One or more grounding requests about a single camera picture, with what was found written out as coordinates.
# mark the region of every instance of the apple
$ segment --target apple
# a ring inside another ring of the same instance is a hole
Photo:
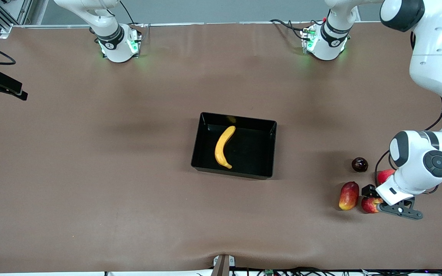
[[[340,189],[339,207],[349,211],[358,204],[359,185],[356,182],[347,182]]]
[[[390,177],[394,173],[394,169],[386,169],[384,171],[380,171],[378,173],[378,176],[376,177],[378,179],[378,186],[382,185],[388,179],[388,177]]]
[[[361,201],[361,207],[363,208],[363,211],[365,211],[366,213],[375,214],[379,212],[377,206],[380,203],[383,203],[382,199],[377,199],[375,197],[365,197]]]

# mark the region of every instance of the brown table surface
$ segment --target brown table surface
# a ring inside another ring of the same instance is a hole
[[[336,61],[300,53],[273,25],[151,28],[142,56],[103,60],[88,30],[14,28],[0,70],[0,272],[239,267],[442,268],[442,185],[421,221],[338,211],[340,187],[401,130],[435,121],[440,98],[408,73],[408,34],[353,28]],[[274,177],[201,173],[201,112],[275,120]],[[386,161],[382,169],[388,167]]]

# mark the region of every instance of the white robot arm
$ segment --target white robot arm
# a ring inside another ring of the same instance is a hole
[[[126,24],[119,24],[108,9],[119,0],[54,0],[57,5],[75,13],[86,21],[102,48],[113,62],[125,62],[139,54],[140,35]]]
[[[383,0],[325,0],[330,10],[326,21],[316,23],[308,33],[302,33],[309,41],[303,41],[303,49],[323,61],[335,59],[344,50],[347,36],[358,17],[355,7]]]
[[[410,76],[442,98],[442,0],[385,0],[380,16],[390,28],[414,32]],[[376,189],[387,204],[442,183],[442,129],[401,131],[391,141],[390,153],[398,170]]]

